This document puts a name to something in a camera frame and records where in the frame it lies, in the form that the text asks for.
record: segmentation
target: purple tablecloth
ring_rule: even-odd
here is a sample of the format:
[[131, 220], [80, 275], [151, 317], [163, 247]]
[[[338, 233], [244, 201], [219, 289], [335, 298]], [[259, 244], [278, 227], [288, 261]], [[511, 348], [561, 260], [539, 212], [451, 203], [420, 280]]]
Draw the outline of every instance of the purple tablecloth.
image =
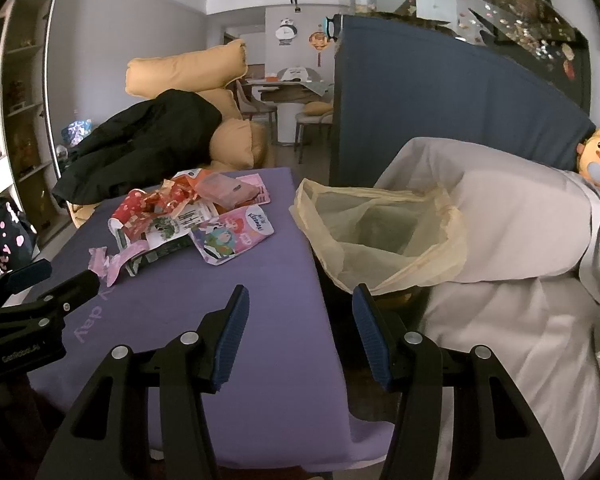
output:
[[[67, 355], [30, 373], [31, 384], [66, 411], [114, 346], [127, 344], [135, 352], [159, 348], [195, 330], [207, 312], [223, 308], [241, 283], [249, 289], [251, 313], [231, 378], [218, 394], [203, 396], [219, 464], [321, 471], [377, 460], [387, 452], [393, 425], [349, 413], [310, 246], [288, 212], [295, 191], [291, 171], [258, 172], [271, 195], [263, 209], [274, 235], [219, 267], [190, 248], [157, 260], [134, 278], [121, 272], [114, 286], [103, 285], [99, 296], [66, 317]], [[53, 260], [53, 276], [32, 295], [86, 269], [89, 248], [117, 252], [107, 219], [121, 200], [96, 209]], [[157, 393], [150, 392], [150, 443], [160, 449], [157, 403]]]

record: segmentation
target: backpack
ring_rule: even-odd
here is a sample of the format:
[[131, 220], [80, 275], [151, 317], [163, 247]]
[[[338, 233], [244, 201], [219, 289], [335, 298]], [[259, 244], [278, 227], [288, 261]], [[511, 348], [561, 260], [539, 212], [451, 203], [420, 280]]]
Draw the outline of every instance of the backpack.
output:
[[0, 196], [0, 274], [33, 261], [38, 234], [10, 198]]

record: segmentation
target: black clamp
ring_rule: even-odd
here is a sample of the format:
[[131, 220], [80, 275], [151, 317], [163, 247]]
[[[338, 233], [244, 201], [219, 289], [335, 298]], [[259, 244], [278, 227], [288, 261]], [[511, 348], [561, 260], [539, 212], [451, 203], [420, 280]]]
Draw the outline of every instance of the black clamp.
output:
[[538, 420], [490, 348], [439, 348], [395, 312], [379, 310], [363, 284], [352, 305], [374, 379], [402, 393], [381, 480], [433, 478], [443, 386], [454, 388], [450, 480], [564, 480]]
[[166, 477], [217, 480], [201, 393], [228, 381], [248, 316], [249, 294], [238, 285], [197, 331], [147, 352], [113, 348], [67, 413], [36, 478], [148, 478], [147, 388], [159, 387]]
[[2, 307], [11, 294], [26, 290], [50, 274], [49, 262], [40, 260], [0, 275], [0, 382], [64, 357], [64, 316], [98, 293], [99, 278], [85, 270], [32, 303]]

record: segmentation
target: bookshelf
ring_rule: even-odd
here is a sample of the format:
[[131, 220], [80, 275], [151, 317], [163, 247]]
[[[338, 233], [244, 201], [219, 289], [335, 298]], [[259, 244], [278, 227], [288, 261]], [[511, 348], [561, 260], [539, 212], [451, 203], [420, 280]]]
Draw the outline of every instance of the bookshelf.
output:
[[46, 54], [55, 0], [9, 0], [1, 10], [0, 145], [9, 194], [38, 231], [42, 249], [71, 218], [51, 195], [59, 177], [50, 132]]

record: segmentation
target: plastic bag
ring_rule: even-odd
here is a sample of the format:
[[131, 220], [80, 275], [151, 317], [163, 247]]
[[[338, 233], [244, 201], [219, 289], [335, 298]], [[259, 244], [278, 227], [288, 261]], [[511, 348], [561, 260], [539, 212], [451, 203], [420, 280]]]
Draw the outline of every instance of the plastic bag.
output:
[[60, 134], [65, 144], [71, 147], [77, 146], [82, 140], [91, 135], [91, 119], [86, 121], [74, 121], [69, 124]]
[[456, 277], [467, 255], [462, 213], [448, 193], [327, 187], [304, 179], [289, 208], [327, 275], [373, 295]]

